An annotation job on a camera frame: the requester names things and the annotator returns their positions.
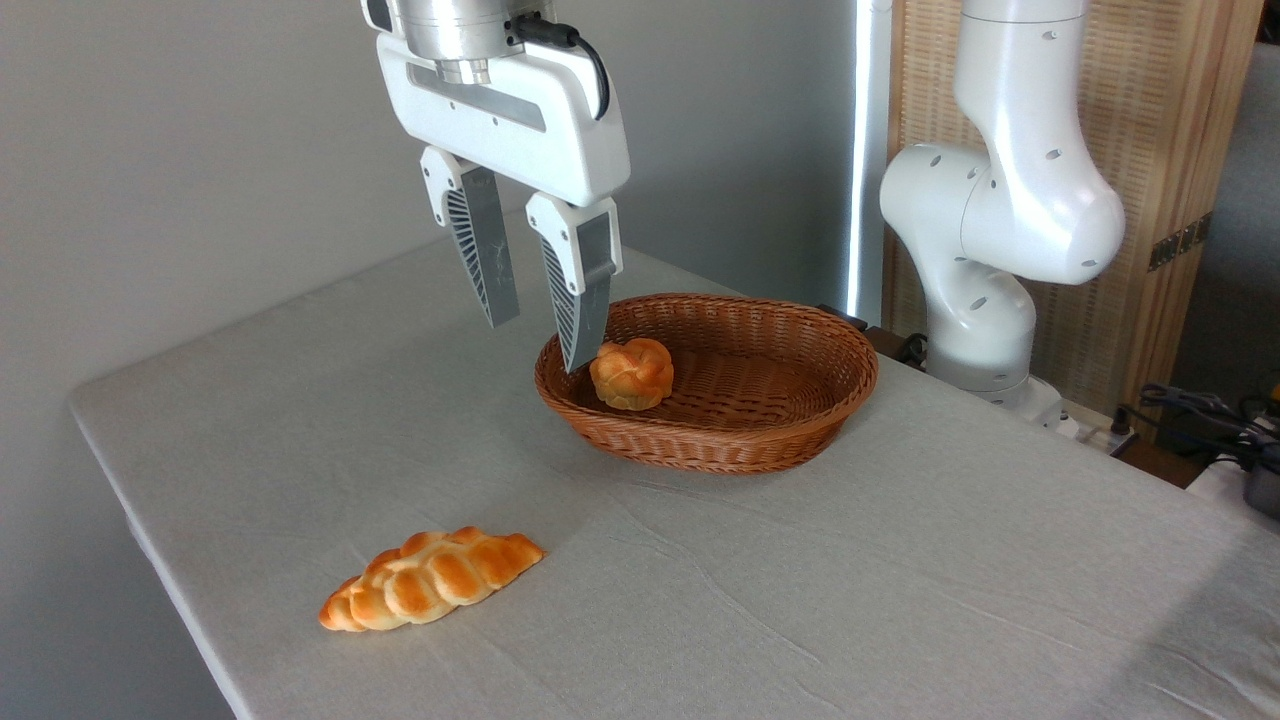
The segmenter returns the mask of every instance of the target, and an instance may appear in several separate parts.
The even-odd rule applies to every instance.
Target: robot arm
[[[520,313],[498,173],[536,191],[526,217],[543,238],[566,370],[590,361],[604,337],[609,279],[622,270],[611,196],[631,174],[599,58],[550,22],[550,0],[362,5],[380,33],[396,117],[428,143],[420,165],[433,215],[452,228],[489,323]]]
[[[965,0],[955,95],[989,155],[915,145],[881,186],[924,286],[929,374],[1048,427],[1061,397],[1029,374],[1036,310],[1012,275],[1087,282],[1124,236],[1076,113],[1087,10],[1088,0]]]

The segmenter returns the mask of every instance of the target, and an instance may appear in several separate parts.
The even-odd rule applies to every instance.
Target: braided bread
[[[417,533],[329,596],[320,624],[361,633],[439,620],[502,589],[545,555],[520,533],[492,537],[470,527]]]
[[[595,395],[609,407],[648,410],[671,397],[676,370],[671,352],[657,340],[637,337],[626,345],[605,342],[591,361]]]

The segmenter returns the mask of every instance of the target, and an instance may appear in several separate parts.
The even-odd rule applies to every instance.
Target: wicker basket
[[[684,470],[773,473],[812,460],[867,400],[879,372],[855,328],[773,300],[634,297],[609,307],[604,334],[666,345],[676,366],[672,396],[643,413],[607,406],[586,368],[566,375],[556,337],[538,357],[538,392],[595,447]]]

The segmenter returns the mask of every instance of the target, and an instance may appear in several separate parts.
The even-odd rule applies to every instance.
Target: black cable
[[[1234,462],[1236,468],[1244,470],[1244,465],[1240,464],[1240,459],[1231,457],[1230,455],[1222,455],[1221,457],[1215,457],[1213,460],[1206,462],[1204,466],[1208,468],[1210,465],[1216,465],[1219,462]]]
[[[1171,386],[1148,383],[1142,386],[1138,396],[1143,407],[1171,407],[1235,433],[1262,433],[1280,441],[1280,433],[1276,429],[1236,414],[1216,395],[1188,392]]]
[[[1171,433],[1187,442],[1197,443],[1201,445],[1202,447],[1216,450],[1221,455],[1231,456],[1233,459],[1236,460],[1236,464],[1245,470],[1252,470],[1253,468],[1262,465],[1263,468],[1271,470],[1272,473],[1280,473],[1280,466],[1272,466],[1271,460],[1267,457],[1268,452],[1265,448],[1266,446],[1258,447],[1254,445],[1254,442],[1249,442],[1248,439],[1240,443],[1226,445],[1222,442],[1190,434],[1185,430],[1180,430],[1167,423],[1162,423],[1155,418],[1139,413],[1138,409],[1133,407],[1132,405],[1120,405],[1120,410],[1123,410],[1129,416],[1137,418],[1143,423],[1152,425],[1153,428],[1158,428],[1161,430]]]
[[[1258,415],[1280,418],[1280,402],[1276,402],[1275,400],[1271,400],[1270,396],[1263,395],[1245,395],[1236,405],[1236,410],[1243,418],[1256,418]]]
[[[1211,437],[1211,438],[1207,438],[1207,439],[1211,439],[1213,442],[1222,442],[1222,443],[1230,445],[1233,441],[1239,439],[1239,437],[1240,436],[1219,436],[1219,437]],[[1183,457],[1193,457],[1193,456],[1196,456],[1198,454],[1202,454],[1202,452],[1213,452],[1213,451],[1210,450],[1210,448],[1206,448],[1206,447],[1192,447],[1190,450],[1179,450],[1179,451],[1175,452],[1175,455],[1180,455]]]
[[[596,110],[594,119],[599,120],[604,117],[604,113],[609,110],[609,74],[604,70],[604,60],[600,59],[600,54],[590,42],[582,40],[576,27],[544,20],[541,13],[538,13],[516,18],[512,31],[524,42],[538,42],[559,49],[581,47],[595,67],[595,90],[600,99],[600,109]]]

